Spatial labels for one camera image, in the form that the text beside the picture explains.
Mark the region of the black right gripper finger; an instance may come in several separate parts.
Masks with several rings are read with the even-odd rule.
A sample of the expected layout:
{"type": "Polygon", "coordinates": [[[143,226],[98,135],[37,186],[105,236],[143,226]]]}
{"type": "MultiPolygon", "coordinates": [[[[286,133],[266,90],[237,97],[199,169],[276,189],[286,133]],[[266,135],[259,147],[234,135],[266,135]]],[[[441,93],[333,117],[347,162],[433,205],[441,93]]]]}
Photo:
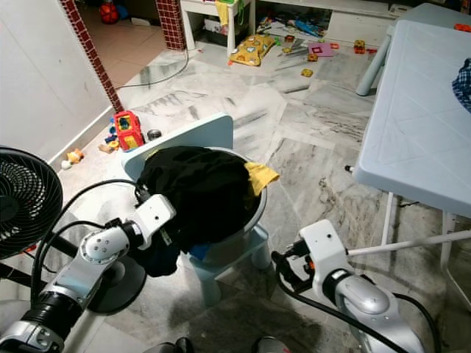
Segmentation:
{"type": "Polygon", "coordinates": [[[293,293],[293,295],[299,295],[299,293],[303,293],[311,289],[311,279],[300,279],[300,277],[291,269],[291,265],[289,265],[289,257],[296,256],[296,250],[286,250],[283,253],[272,250],[272,261],[275,265],[275,270],[282,279],[290,285],[291,289],[286,289],[286,292],[293,293]]]}

